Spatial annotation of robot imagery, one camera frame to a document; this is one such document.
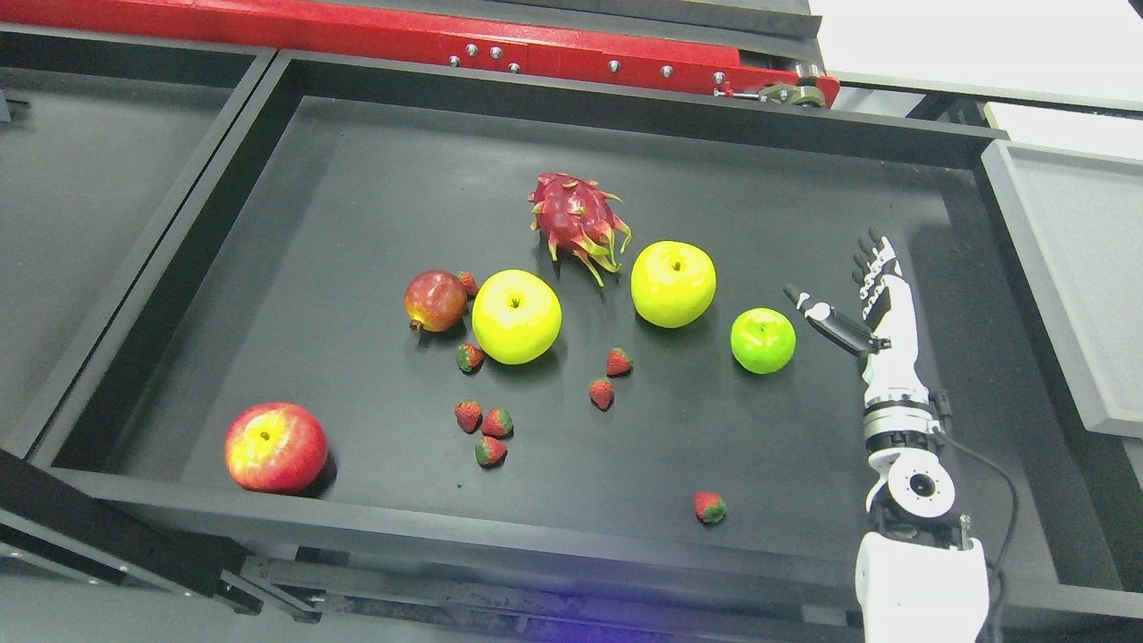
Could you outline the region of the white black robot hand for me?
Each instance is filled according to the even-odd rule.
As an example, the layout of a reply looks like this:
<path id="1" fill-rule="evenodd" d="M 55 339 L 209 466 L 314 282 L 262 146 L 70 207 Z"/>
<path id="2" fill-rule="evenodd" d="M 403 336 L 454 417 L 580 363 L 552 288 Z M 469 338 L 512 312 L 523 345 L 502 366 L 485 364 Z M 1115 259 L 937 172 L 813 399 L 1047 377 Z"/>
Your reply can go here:
<path id="1" fill-rule="evenodd" d="M 798 313 L 834 346 L 862 361 L 863 405 L 928 405 L 928 389 L 917 373 L 919 335 L 914 294 L 889 238 L 876 230 L 860 239 L 855 255 L 860 318 L 804 288 L 784 286 Z"/>

